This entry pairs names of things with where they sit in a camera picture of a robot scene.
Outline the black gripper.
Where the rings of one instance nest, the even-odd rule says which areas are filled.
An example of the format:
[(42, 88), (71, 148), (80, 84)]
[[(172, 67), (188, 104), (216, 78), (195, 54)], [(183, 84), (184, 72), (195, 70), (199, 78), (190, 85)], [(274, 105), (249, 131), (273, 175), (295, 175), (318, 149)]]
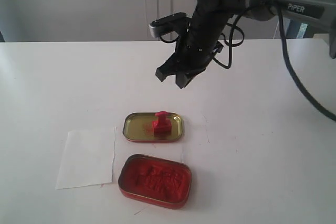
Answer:
[(175, 76), (175, 83), (185, 88), (202, 73), (214, 58), (217, 41), (228, 21), (228, 11), (221, 7), (196, 6), (191, 18), (177, 33), (175, 52), (156, 69), (155, 76), (163, 82)]

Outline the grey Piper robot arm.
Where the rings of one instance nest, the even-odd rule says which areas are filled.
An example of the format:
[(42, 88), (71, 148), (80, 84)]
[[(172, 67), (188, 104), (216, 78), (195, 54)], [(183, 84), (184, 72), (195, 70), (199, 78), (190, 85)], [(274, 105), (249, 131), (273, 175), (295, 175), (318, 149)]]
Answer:
[(150, 23), (155, 38), (178, 35), (173, 55), (157, 68), (156, 77), (174, 76), (180, 88), (186, 87), (221, 51), (219, 37), (233, 16), (261, 22), (283, 16), (335, 36), (335, 0), (197, 0), (192, 17), (176, 13)]

